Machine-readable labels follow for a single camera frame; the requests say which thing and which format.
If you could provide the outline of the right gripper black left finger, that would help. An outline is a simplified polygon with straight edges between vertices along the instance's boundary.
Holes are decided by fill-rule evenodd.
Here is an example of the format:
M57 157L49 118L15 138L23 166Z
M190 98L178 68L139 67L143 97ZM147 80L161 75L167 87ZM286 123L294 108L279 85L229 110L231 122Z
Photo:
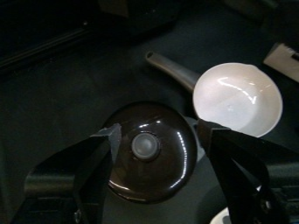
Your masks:
M122 128L117 123L31 170L11 224L102 224Z

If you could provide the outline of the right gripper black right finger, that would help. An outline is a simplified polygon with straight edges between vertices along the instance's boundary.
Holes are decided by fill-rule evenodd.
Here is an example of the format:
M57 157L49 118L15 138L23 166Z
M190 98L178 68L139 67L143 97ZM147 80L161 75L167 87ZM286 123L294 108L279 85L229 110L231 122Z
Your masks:
M231 224L299 224L299 153L205 120L198 137Z

